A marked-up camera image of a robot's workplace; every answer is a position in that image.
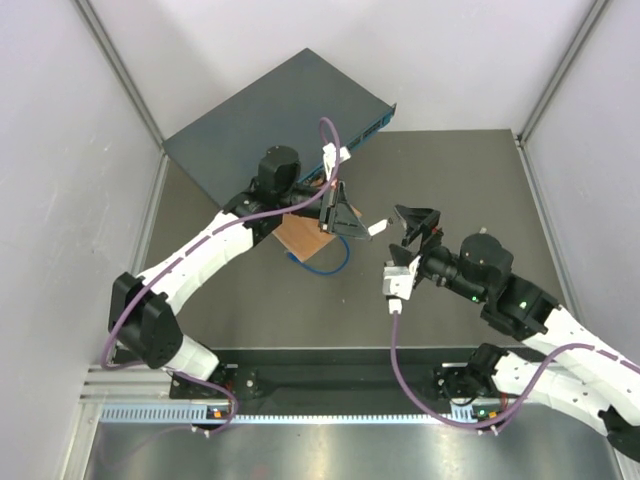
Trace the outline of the silver transceiver plug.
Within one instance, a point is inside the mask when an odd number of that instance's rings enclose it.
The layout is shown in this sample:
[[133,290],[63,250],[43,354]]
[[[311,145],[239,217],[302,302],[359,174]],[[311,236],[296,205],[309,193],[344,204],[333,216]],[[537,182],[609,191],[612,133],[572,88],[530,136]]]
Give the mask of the silver transceiver plug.
[[368,233],[371,237],[374,237],[382,232],[384,232],[390,225],[392,221],[390,219],[382,219],[371,226],[368,227]]

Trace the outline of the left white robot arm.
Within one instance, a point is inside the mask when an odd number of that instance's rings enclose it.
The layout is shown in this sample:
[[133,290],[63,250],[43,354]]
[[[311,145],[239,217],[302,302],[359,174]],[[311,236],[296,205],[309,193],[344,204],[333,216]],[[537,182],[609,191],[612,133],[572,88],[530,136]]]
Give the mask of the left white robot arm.
[[281,226],[287,214],[316,221],[323,234],[369,240],[386,224],[366,226],[350,205],[336,165],[349,159],[346,148],[323,148],[326,182],[299,182],[298,153],[274,146],[258,164],[249,186],[213,220],[167,259],[133,275],[124,272],[112,286],[110,343],[121,343],[151,369],[181,372],[205,396],[226,387],[218,357],[182,333],[177,315],[187,300],[234,258],[248,252]]

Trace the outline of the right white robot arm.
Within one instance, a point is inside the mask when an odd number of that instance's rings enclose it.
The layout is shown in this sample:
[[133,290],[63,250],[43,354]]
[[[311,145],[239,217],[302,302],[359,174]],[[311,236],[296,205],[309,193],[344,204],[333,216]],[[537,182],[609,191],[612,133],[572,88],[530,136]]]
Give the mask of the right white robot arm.
[[639,366],[589,331],[551,294],[512,271],[514,256],[488,233],[474,233],[457,253],[442,244],[440,213],[397,205],[404,234],[389,247],[383,294],[399,328],[404,301],[427,279],[480,306],[499,333],[543,355],[539,364],[513,351],[480,345],[458,374],[464,397],[503,394],[513,404],[475,422],[451,420],[424,404],[404,379],[398,335],[391,335],[391,367],[401,389],[422,412],[453,428],[499,435],[527,399],[570,416],[604,436],[627,458],[639,459]]

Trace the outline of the wooden board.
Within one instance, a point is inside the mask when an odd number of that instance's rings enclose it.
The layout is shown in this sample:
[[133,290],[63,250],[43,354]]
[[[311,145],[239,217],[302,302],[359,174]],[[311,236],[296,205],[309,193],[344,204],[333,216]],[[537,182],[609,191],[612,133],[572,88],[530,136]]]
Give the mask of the wooden board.
[[293,214],[283,216],[281,225],[274,230],[273,235],[290,253],[303,262],[337,238],[336,235],[322,231],[316,219]]

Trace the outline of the dark blue network switch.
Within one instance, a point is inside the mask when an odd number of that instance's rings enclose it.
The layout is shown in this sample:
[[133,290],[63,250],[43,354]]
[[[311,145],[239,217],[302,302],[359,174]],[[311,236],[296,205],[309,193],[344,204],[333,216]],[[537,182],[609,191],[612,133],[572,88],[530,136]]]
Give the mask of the dark blue network switch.
[[319,121],[355,151],[396,107],[306,48],[166,139],[163,147],[218,205],[244,190],[270,147],[297,151],[304,177],[322,166]]

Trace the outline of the aluminium frame rail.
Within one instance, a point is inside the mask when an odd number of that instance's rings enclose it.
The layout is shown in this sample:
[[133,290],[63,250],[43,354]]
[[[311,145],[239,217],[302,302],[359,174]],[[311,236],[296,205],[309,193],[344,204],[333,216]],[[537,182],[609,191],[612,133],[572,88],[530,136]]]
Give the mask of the aluminium frame rail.
[[80,399],[94,402],[144,402],[169,397],[172,378],[162,370],[134,366],[105,370],[91,366],[81,389]]

